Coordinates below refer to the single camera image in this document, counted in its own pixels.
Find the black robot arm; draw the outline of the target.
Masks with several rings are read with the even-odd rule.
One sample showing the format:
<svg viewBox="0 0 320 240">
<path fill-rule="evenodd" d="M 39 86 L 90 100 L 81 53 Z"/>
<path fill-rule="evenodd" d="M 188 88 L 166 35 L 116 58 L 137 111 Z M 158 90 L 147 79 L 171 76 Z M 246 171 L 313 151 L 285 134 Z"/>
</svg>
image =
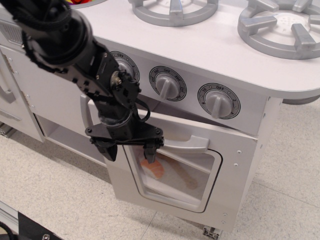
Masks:
<svg viewBox="0 0 320 240">
<path fill-rule="evenodd" d="M 22 30 L 23 49 L 39 68 L 77 85 L 93 100 L 100 120 L 85 133 L 115 161 L 119 145 L 142 146 L 149 163 L 164 145 L 163 131 L 139 117 L 140 84 L 119 68 L 93 36 L 89 21 L 64 0 L 3 0 Z"/>
</svg>

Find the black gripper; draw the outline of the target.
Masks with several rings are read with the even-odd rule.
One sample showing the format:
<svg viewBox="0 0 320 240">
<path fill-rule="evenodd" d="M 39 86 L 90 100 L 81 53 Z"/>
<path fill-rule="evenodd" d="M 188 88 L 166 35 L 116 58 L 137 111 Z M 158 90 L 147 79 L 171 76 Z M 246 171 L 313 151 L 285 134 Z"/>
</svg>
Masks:
<svg viewBox="0 0 320 240">
<path fill-rule="evenodd" d="M 140 118 L 137 110 L 127 110 L 123 119 L 101 116 L 100 123 L 86 128 L 85 134 L 111 162 L 116 161 L 118 146 L 142 146 L 145 159 L 152 164 L 157 150 L 164 146 L 164 137 L 161 128 L 147 123 L 150 117 L 150 110 L 143 118 Z"/>
</svg>

